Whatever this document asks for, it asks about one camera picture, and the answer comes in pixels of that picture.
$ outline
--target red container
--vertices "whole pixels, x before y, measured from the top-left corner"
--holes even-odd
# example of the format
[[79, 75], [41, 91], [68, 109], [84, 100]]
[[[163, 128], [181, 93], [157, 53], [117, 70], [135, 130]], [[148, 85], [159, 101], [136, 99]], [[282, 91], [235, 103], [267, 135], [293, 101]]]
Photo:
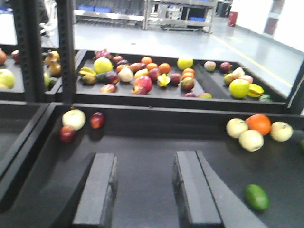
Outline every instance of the red container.
[[230, 13], [229, 13], [228, 25], [229, 25], [229, 26], [235, 26], [235, 25], [236, 25], [237, 18], [238, 18], [238, 12], [230, 12]]

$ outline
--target black tray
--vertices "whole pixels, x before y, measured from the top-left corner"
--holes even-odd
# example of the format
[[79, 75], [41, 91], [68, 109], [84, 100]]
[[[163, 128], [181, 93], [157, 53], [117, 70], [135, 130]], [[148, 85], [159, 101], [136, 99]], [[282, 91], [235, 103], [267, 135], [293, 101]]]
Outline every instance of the black tray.
[[[18, 46], [10, 46], [10, 45], [0, 45], [0, 48], [7, 54], [8, 59], [4, 65], [0, 65], [0, 69], [8, 69], [13, 72], [15, 76], [15, 85], [12, 89], [0, 89], [0, 100], [14, 100], [14, 101], [26, 101], [25, 99], [25, 91], [23, 86], [23, 78], [20, 64], [16, 63], [11, 56], [12, 51], [17, 50]], [[50, 50], [50, 48], [43, 48], [44, 52]], [[46, 65], [43, 66], [44, 71], [48, 72], [48, 68]], [[58, 81], [51, 88], [51, 90], [46, 89], [45, 91], [45, 102], [53, 102], [58, 101], [57, 93], [61, 88], [62, 82], [60, 75], [57, 76]]]
[[[206, 60], [202, 60], [199, 65], [196, 65], [196, 69], [199, 70], [201, 73], [199, 74], [199, 82], [208, 88], [208, 92], [214, 94], [216, 97], [223, 98], [223, 99], [235, 99], [235, 100], [245, 100], [247, 102], [251, 101], [258, 101], [258, 98], [253, 98], [250, 96], [245, 96], [241, 99], [234, 98], [231, 93], [229, 92], [228, 85], [224, 82], [224, 74], [220, 71], [220, 64], [224, 61], [216, 61], [213, 60], [217, 65], [216, 69], [213, 72], [207, 71], [203, 66]], [[232, 70], [241, 67], [245, 75], [250, 75], [253, 77], [253, 83], [262, 86], [265, 91], [265, 94], [271, 95], [271, 98], [274, 102], [285, 102], [286, 97], [277, 89], [272, 87], [268, 82], [260, 78], [256, 75], [253, 71], [251, 71], [247, 66], [239, 63], [239, 62], [231, 62], [229, 63], [232, 65]]]
[[[75, 104], [75, 108], [85, 112], [87, 122], [72, 144], [58, 139], [61, 116], [69, 106], [52, 103], [41, 118], [30, 138], [33, 146], [22, 151], [28, 161], [27, 167], [19, 169], [24, 174], [21, 182], [25, 182], [11, 186], [2, 200], [6, 211], [0, 214], [1, 227], [40, 227], [41, 221], [69, 227], [84, 185], [82, 177], [96, 153], [115, 154], [118, 160], [113, 228], [178, 227], [172, 187], [175, 154], [200, 150], [240, 200], [249, 183], [263, 186], [271, 205], [256, 216], [270, 228], [304, 226], [304, 155], [299, 145], [304, 138], [302, 116], [269, 114], [272, 122], [291, 124], [294, 135], [287, 142], [265, 136], [259, 151], [247, 152], [226, 134], [225, 126], [231, 118], [245, 119], [252, 113], [98, 104]], [[93, 130], [88, 119], [96, 111], [105, 114], [106, 123], [102, 129]], [[15, 169], [18, 162], [16, 158], [12, 165]], [[16, 177], [5, 178], [13, 181]], [[4, 184], [9, 182], [2, 180], [0, 186]], [[70, 207], [64, 210], [53, 201], [69, 203]], [[61, 216], [54, 217], [54, 211]]]
[[[81, 50], [83, 58], [79, 58], [76, 64], [76, 70], [87, 66], [93, 67], [94, 52]], [[122, 54], [124, 59], [129, 62], [140, 62], [141, 58], [145, 55], [130, 55]], [[172, 66], [171, 72], [181, 71], [176, 67], [177, 58], [151, 56], [155, 63], [169, 63]], [[89, 86], [83, 85], [79, 80], [80, 76], [77, 73], [76, 77], [76, 94], [74, 101], [77, 103], [90, 103], [90, 104], [106, 104], [106, 105], [131, 105], [131, 106], [151, 106], [151, 107], [168, 107], [168, 108], [191, 108], [191, 109], [207, 109], [207, 110], [225, 110], [225, 111], [252, 111], [252, 112], [265, 112], [265, 113], [283, 113], [285, 100], [277, 95], [278, 98], [275, 102], [259, 102], [257, 100], [242, 100], [232, 99], [227, 97], [221, 91], [219, 85], [210, 83], [205, 78], [204, 69], [202, 69], [203, 60], [194, 60], [194, 69], [196, 70], [197, 85], [193, 92], [198, 95], [200, 92], [210, 92], [213, 95], [212, 99], [182, 97], [184, 93], [179, 87], [168, 86], [167, 89], [159, 88], [155, 85], [152, 91], [147, 95], [134, 95], [131, 94], [132, 85], [119, 83], [117, 93], [101, 93], [99, 89], [104, 85], [97, 83], [96, 85]], [[235, 66], [241, 66], [239, 63], [234, 63]], [[270, 94], [276, 94], [275, 90], [269, 88]], [[59, 100], [62, 101], [62, 89], [58, 92]]]
[[0, 101], [0, 177], [45, 111], [46, 104]]

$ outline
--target floor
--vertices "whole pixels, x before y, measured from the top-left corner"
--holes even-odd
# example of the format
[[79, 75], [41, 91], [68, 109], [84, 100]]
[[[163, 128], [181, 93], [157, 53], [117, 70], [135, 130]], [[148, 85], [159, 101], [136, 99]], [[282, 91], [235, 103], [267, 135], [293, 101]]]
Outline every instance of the floor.
[[[13, 22], [0, 15], [0, 27], [6, 27], [2, 44], [16, 44]], [[77, 22], [74, 25], [75, 49], [108, 49], [113, 53], [143, 54], [165, 57], [192, 55], [194, 59], [237, 61], [272, 85], [286, 97], [304, 58], [304, 53], [273, 42], [246, 29], [230, 27], [228, 18], [215, 17], [211, 34], [201, 31], [164, 31], [140, 27]], [[58, 36], [51, 38], [58, 47]], [[43, 46], [49, 46], [43, 40]]]

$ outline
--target orange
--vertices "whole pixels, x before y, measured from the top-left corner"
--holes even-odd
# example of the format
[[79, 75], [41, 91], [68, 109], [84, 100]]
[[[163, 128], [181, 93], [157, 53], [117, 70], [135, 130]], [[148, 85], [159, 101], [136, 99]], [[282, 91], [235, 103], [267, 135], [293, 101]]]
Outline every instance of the orange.
[[158, 68], [161, 74], [168, 74], [171, 70], [171, 66], [168, 63], [162, 63]]
[[195, 78], [195, 75], [194, 73], [191, 73], [191, 72], [186, 72], [185, 74], [182, 75], [182, 80], [187, 78], [187, 77], [191, 77], [191, 78]]
[[146, 65], [148, 65], [149, 63], [152, 63], [152, 59], [149, 56], [145, 56], [141, 59], [141, 63], [145, 63]]
[[150, 71], [154, 68], [158, 68], [158, 65], [156, 63], [149, 63], [146, 68]]
[[195, 70], [192, 69], [192, 68], [186, 68], [186, 69], [184, 69], [183, 72], [182, 72], [182, 74], [185, 74], [185, 73], [187, 73], [187, 72], [190, 72], [190, 73], [195, 74]]
[[271, 121], [264, 114], [255, 114], [246, 119], [249, 129], [257, 130], [262, 135], [267, 135], [271, 131]]

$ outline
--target white wall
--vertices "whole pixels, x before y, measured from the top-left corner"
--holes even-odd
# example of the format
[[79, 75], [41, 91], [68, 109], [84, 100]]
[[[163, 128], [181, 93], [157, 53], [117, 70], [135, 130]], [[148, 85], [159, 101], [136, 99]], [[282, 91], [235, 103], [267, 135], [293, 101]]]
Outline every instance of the white wall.
[[[258, 34], [264, 32], [273, 0], [233, 0], [236, 24]], [[285, 0], [273, 36], [278, 42], [304, 52], [304, 0]]]
[[274, 39], [304, 52], [304, 1], [285, 0]]
[[273, 0], [234, 0], [231, 11], [238, 12], [236, 24], [263, 33]]

